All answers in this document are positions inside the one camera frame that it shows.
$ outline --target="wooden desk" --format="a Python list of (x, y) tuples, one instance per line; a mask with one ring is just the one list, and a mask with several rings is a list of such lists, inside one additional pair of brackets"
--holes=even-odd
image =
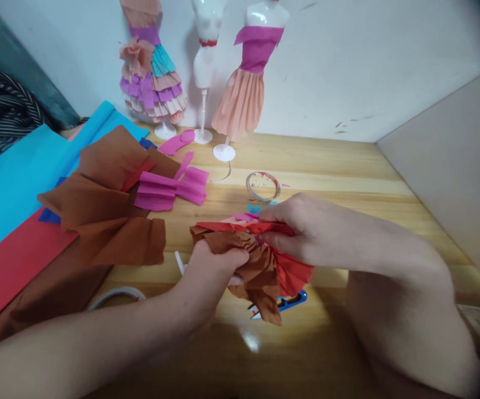
[[(160, 142), (154, 134), (149, 138)], [(210, 180), (219, 180), (228, 165), (217, 161), (211, 150), (221, 142), (223, 136), (215, 135), (212, 144), (191, 144), (175, 159), (180, 162), (187, 151), (195, 151), (192, 165), (210, 172)], [(193, 247), (188, 227), (245, 212), (252, 203), (245, 179), (265, 171), (291, 186), (282, 189), (278, 201), (304, 191), (422, 235), (448, 263), (457, 301), (480, 305), (479, 271), (374, 144), (255, 135), (234, 147), (231, 176), (208, 184), (203, 206), (177, 198), (172, 211), (151, 213), (166, 220), (164, 264), (116, 266), (98, 295), (122, 285), (134, 286), (148, 297), (169, 289), (180, 278), (173, 252), (180, 251), (187, 262)], [(285, 311), (281, 328), (251, 321), (249, 303), (226, 292), (210, 331), (191, 342), (180, 357), (125, 377), (91, 397), (381, 397), (342, 308), (346, 283), (345, 271), (316, 269), (307, 287), (308, 302)]]

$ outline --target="pink paper dress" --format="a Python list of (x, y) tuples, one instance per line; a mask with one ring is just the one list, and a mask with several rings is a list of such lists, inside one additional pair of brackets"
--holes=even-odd
[(212, 127), (238, 141), (254, 133), (264, 105), (264, 67), (284, 28), (246, 26), (236, 36), (234, 45), (243, 43), (242, 62), (236, 69), (225, 89)]
[(120, 50), (125, 61), (120, 87), (128, 108), (160, 122), (169, 117), (177, 124), (184, 119), (186, 97), (171, 58), (162, 47), (157, 18), (159, 0), (120, 0), (129, 23), (131, 41)]

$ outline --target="red waistband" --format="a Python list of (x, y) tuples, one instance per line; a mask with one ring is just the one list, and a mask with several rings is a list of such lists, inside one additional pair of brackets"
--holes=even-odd
[(201, 39), (199, 39), (199, 43), (201, 43), (201, 46), (203, 47), (215, 47), (218, 45), (217, 40), (209, 40), (208, 42), (204, 42)]

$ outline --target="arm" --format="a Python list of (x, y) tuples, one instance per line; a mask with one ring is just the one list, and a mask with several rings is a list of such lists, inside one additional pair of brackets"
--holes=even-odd
[(131, 305), (47, 321), (0, 344), (0, 398), (79, 398), (186, 341), (214, 315), (246, 252), (199, 242), (181, 281)]
[(394, 397), (429, 397), (423, 385), (460, 397), (477, 394), (480, 361), (456, 309), (450, 272), (424, 239), (304, 194), (260, 217), (295, 230), (295, 237), (264, 235), (278, 249), (315, 266), (350, 270), (350, 318)]

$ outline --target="white wall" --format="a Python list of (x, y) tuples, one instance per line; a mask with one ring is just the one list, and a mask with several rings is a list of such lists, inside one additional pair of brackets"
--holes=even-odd
[(480, 77), (378, 145), (480, 269)]
[[(246, 5), (257, 1), (229, 0), (210, 115), (240, 64), (241, 48), (232, 44)], [(475, 1), (281, 3), (291, 19), (266, 68), (259, 132), (376, 141), (480, 75)], [(162, 42), (189, 94), (183, 125), (194, 126), (200, 96), (192, 60), (199, 44), (190, 0), (163, 0), (163, 9)], [(125, 108), (118, 49), (128, 29), (118, 0), (0, 0), (0, 14), (80, 115), (103, 100)]]

